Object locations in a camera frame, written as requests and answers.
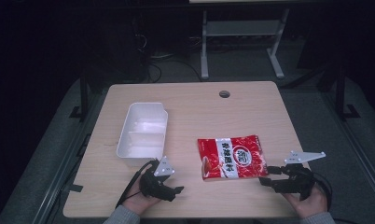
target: black cable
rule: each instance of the black cable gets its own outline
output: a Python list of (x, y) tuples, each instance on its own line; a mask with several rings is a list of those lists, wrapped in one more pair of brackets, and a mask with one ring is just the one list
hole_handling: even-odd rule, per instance
[(231, 49), (232, 45), (229, 43), (229, 42), (226, 42), (223, 40), (223, 39), (214, 39), (213, 40), (213, 44), (215, 45), (215, 49), (211, 49), (211, 45), (210, 43), (207, 44), (207, 51), (208, 53), (212, 53), (212, 54), (223, 54), (223, 53), (228, 53), (230, 51), (232, 51), (233, 49)]
[(197, 78), (199, 79), (199, 81), (202, 82), (200, 74), (199, 74), (199, 73), (196, 71), (196, 69), (195, 69), (192, 65), (190, 65), (189, 63), (185, 63), (185, 62), (183, 62), (183, 61), (178, 61), (178, 60), (167, 60), (167, 61), (161, 61), (161, 62), (156, 62), (156, 63), (182, 63), (182, 64), (184, 64), (184, 65), (190, 67), (190, 68), (193, 70), (193, 72), (196, 74), (196, 76), (197, 76)]
[(201, 37), (191, 37), (189, 41), (192, 41), (193, 39), (198, 39), (198, 41), (195, 41), (193, 44), (189, 44), (188, 47), (190, 49), (190, 52), (194, 52), (195, 49), (201, 49), (202, 46)]
[(156, 79), (152, 79), (152, 76), (150, 75), (150, 71), (148, 71), (149, 82), (156, 83), (161, 78), (161, 75), (162, 75), (161, 69), (158, 66), (156, 66), (155, 64), (153, 64), (153, 63), (150, 63), (149, 66), (153, 66), (153, 67), (155, 67), (155, 68), (157, 68), (159, 70), (159, 76)]
[(170, 54), (165, 54), (163, 56), (151, 56), (150, 59), (152, 60), (153, 63), (158, 63), (158, 62), (161, 62), (161, 61), (171, 59), (173, 56), (175, 56), (175, 55), (170, 53)]
[[(314, 175), (320, 176), (321, 179), (323, 179), (326, 182), (326, 184), (325, 184), (323, 181), (318, 180), (317, 178), (315, 178), (316, 183), (319, 184), (319, 186), (321, 187), (321, 189), (327, 195), (327, 210), (329, 210), (330, 209), (330, 205), (331, 205), (331, 201), (332, 201), (332, 198), (333, 198), (333, 188), (332, 188), (330, 182), (323, 175), (320, 175), (320, 174), (314, 173), (314, 172), (312, 172), (312, 173)], [(350, 220), (347, 220), (347, 219), (343, 219), (343, 218), (333, 218), (333, 220), (339, 221), (339, 222), (344, 222), (344, 223), (357, 224), (356, 222), (353, 222), (353, 221), (350, 221)]]
[(137, 194), (139, 194), (139, 193), (141, 193), (141, 190), (140, 191), (138, 191), (138, 192), (136, 192), (136, 193), (134, 193), (133, 195), (130, 195), (129, 197), (127, 197), (125, 200), (128, 200), (129, 198), (131, 198), (131, 197), (133, 197), (133, 196), (135, 196), (135, 195), (137, 195)]
[(149, 164), (153, 164), (154, 161), (149, 161), (147, 163), (145, 163), (145, 165), (143, 167), (141, 167), (141, 169), (139, 169), (139, 171), (137, 171), (135, 173), (135, 175), (132, 177), (132, 180), (130, 181), (130, 183), (127, 185), (127, 187), (125, 188), (125, 190), (123, 191), (123, 193), (121, 194), (120, 196), (120, 199), (118, 199), (118, 203), (116, 204), (116, 207), (117, 208), (119, 205), (121, 205), (122, 203), (124, 203), (124, 201), (126, 201), (126, 199), (128, 199), (127, 197), (127, 194), (129, 193), (130, 189), (132, 189), (132, 185), (135, 183), (135, 181), (138, 179), (138, 177), (140, 176), (140, 174), (142, 173), (142, 171), (149, 165)]

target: dark floor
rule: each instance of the dark floor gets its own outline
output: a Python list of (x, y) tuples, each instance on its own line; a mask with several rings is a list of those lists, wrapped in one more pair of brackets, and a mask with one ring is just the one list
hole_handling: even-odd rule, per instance
[[(136, 50), (131, 51), (134, 41), (138, 47), (144, 46), (142, 37), (136, 39), (129, 31), (115, 34), (115, 24), (109, 25), (107, 20), (101, 20), (104, 23), (92, 17), (82, 20), (77, 15), (65, 14), (62, 6), (45, 4), (0, 3), (0, 214), (4, 210), (0, 223), (33, 220), (40, 223), (37, 221), (38, 211), (43, 208), (40, 204), (49, 198), (47, 192), (60, 173), (65, 150), (79, 148), (86, 134), (91, 132), (111, 83), (200, 81), (200, 48), (197, 48), (200, 39), (196, 34), (188, 34), (195, 38), (182, 42), (175, 40), (180, 36), (175, 36), (169, 45), (153, 36), (152, 40), (156, 41), (148, 39), (146, 57), (143, 57)], [(99, 30), (105, 35), (98, 35)], [(294, 89), (281, 89), (303, 148), (328, 154), (325, 165), (315, 161), (311, 167), (326, 175), (339, 192), (335, 193), (332, 214), (358, 223), (375, 223), (375, 181), (371, 180), (371, 175), (375, 175), (375, 57), (368, 56), (375, 55), (375, 35), (370, 35), (371, 32), (365, 29), (368, 35), (362, 42), (365, 45), (356, 45), (352, 51), (354, 57), (347, 63), (350, 65), (347, 74), (351, 75), (347, 79), (345, 102), (357, 108), (360, 119), (339, 123), (332, 110), (334, 86), (329, 94), (316, 88), (317, 83), (323, 81), (320, 79), (323, 73)], [(204, 81), (271, 80), (279, 87), (291, 83), (312, 71), (298, 68), (301, 53), (308, 49), (307, 42), (311, 41), (301, 33), (301, 29), (289, 28), (277, 53), (285, 79), (275, 77), (266, 55), (265, 48), (272, 39), (243, 36), (211, 40), (210, 79)], [(114, 47), (116, 40), (104, 36), (118, 35), (128, 38), (122, 38), (116, 51), (105, 50)], [(129, 60), (114, 63), (115, 57)], [(137, 65), (140, 60), (151, 64), (144, 66), (149, 69), (150, 77), (142, 67), (128, 67)], [(128, 72), (120, 75), (123, 69), (139, 76), (128, 76)], [(82, 74), (88, 75), (90, 83), (90, 115), (79, 122), (69, 115), (80, 105), (78, 81)], [(75, 160), (66, 163), (66, 173), (73, 169)], [(63, 217), (66, 197), (67, 187), (49, 213), (39, 213), (44, 215), (41, 220), (48, 223), (99, 223), (103, 220)]]

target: hand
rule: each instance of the hand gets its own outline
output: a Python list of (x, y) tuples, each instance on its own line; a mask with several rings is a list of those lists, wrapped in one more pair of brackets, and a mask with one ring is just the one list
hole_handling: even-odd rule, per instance
[(129, 193), (127, 194), (128, 199), (126, 199), (126, 201), (124, 201), (124, 203), (122, 204), (124, 207), (133, 211), (138, 216), (141, 216), (145, 212), (145, 210), (147, 208), (151, 207), (153, 204), (161, 201), (161, 199), (158, 199), (158, 198), (155, 198), (155, 197), (144, 196), (144, 194), (142, 194), (139, 190), (139, 181), (140, 180), (141, 180), (141, 175), (138, 177), (138, 179), (132, 185), (132, 188), (130, 189)]
[(312, 187), (310, 197), (304, 201), (300, 201), (299, 198), (290, 193), (285, 193), (283, 196), (289, 201), (300, 218), (327, 212), (326, 195), (316, 186)]

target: table leg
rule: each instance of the table leg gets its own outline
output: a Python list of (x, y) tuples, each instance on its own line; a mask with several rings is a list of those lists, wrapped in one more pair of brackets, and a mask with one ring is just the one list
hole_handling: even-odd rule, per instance
[(284, 10), (283, 17), (281, 18), (280, 23), (278, 24), (277, 33), (275, 34), (274, 44), (272, 45), (270, 49), (267, 49), (267, 52), (269, 54), (269, 58), (272, 64), (272, 68), (274, 69), (275, 75), (278, 78), (284, 78), (285, 76), (284, 76), (283, 70), (281, 69), (280, 64), (278, 63), (275, 53), (277, 52), (278, 46), (280, 44), (288, 14), (289, 14), (289, 8)]
[(208, 79), (207, 62), (207, 11), (202, 14), (202, 50), (201, 50), (201, 78)]

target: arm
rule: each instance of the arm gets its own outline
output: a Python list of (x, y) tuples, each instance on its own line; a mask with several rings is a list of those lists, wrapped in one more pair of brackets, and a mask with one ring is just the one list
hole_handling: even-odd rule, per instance
[(316, 186), (312, 188), (310, 197), (304, 201), (292, 194), (283, 194), (301, 218), (301, 223), (335, 223), (327, 211), (326, 195)]
[(139, 190), (141, 176), (132, 185), (126, 201), (120, 205), (104, 224), (138, 224), (140, 216), (146, 209), (161, 201), (158, 198), (146, 197)]

